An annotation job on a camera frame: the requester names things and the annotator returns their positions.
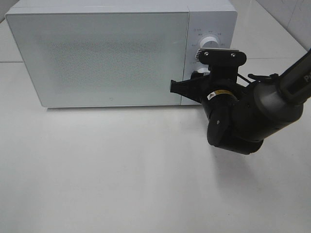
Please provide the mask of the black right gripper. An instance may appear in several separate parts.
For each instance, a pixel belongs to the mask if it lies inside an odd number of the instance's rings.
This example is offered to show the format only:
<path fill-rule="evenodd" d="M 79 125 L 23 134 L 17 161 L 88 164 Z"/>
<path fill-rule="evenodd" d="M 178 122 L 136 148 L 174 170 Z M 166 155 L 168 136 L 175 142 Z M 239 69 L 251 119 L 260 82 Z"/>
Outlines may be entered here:
<path fill-rule="evenodd" d="M 179 94 L 202 104 L 209 120 L 231 123 L 231 111 L 245 95 L 245 87 L 237 83 L 240 75 L 220 74 L 212 77 L 209 73 L 194 71 L 189 80 L 171 80 L 170 92 Z"/>

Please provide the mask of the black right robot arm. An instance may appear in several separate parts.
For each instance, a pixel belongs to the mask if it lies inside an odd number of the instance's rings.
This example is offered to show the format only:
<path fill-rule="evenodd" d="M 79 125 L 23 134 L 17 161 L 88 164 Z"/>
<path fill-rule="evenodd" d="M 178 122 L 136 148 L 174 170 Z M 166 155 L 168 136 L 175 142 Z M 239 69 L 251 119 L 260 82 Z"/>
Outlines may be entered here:
<path fill-rule="evenodd" d="M 299 120 L 311 96 L 311 55 L 306 53 L 282 74 L 249 74 L 238 84 L 246 54 L 233 49 L 201 48 L 196 59 L 208 74 L 194 72 L 189 80 L 171 81 L 170 91 L 202 105 L 207 141 L 224 150 L 248 155 L 264 139 Z"/>

